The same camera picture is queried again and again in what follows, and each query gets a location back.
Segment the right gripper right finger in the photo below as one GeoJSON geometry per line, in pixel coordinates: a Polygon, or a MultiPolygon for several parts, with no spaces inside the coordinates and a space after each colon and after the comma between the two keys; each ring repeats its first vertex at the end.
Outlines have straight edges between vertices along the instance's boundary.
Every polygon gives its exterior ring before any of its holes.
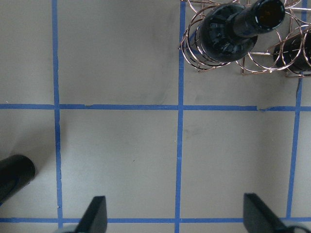
{"type": "Polygon", "coordinates": [[[243,224],[248,233],[293,233],[255,193],[243,195],[243,224]]]}

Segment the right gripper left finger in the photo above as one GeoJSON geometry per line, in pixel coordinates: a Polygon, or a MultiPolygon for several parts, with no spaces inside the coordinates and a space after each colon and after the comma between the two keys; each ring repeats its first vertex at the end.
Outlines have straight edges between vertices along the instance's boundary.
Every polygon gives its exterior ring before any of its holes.
{"type": "Polygon", "coordinates": [[[107,230],[107,210],[105,196],[95,196],[79,224],[75,233],[105,233],[107,230]]]}

